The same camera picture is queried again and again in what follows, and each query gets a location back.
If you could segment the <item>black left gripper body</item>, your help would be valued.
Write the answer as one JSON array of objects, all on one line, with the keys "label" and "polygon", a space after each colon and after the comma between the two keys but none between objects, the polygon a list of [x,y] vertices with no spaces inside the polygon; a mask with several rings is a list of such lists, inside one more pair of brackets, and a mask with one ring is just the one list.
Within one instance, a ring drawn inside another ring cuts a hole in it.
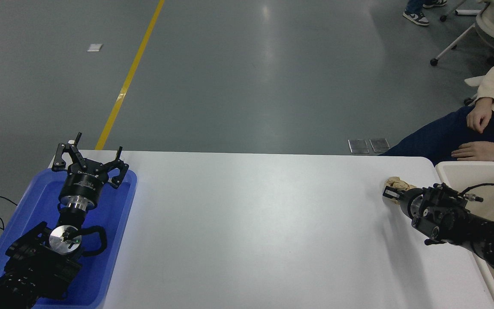
[{"label": "black left gripper body", "polygon": [[102,166],[81,170],[78,166],[67,168],[67,178],[60,192],[60,202],[67,203],[73,196],[81,196],[98,203],[104,184],[108,181],[108,170]]}]

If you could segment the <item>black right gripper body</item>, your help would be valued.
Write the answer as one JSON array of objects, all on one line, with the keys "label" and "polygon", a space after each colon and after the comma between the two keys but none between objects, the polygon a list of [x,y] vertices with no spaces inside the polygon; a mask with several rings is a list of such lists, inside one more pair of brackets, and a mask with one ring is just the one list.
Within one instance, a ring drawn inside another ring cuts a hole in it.
[{"label": "black right gripper body", "polygon": [[408,217],[414,217],[419,213],[423,202],[423,189],[412,188],[405,191],[399,198],[400,208]]}]

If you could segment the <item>person's left hand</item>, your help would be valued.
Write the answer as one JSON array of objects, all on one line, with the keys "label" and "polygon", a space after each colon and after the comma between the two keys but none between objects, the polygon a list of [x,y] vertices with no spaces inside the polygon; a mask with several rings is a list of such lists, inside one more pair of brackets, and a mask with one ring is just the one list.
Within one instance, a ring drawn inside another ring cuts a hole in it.
[{"label": "person's left hand", "polygon": [[463,143],[451,152],[451,156],[458,161],[494,161],[494,142]]}]

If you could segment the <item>person's right hand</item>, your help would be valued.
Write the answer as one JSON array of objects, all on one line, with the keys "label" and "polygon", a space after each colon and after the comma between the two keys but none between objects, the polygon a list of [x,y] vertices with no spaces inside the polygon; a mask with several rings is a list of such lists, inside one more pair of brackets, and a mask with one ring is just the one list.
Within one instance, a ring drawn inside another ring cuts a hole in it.
[{"label": "person's right hand", "polygon": [[482,97],[474,103],[473,110],[467,115],[467,127],[478,133],[483,133],[492,116],[494,99]]}]

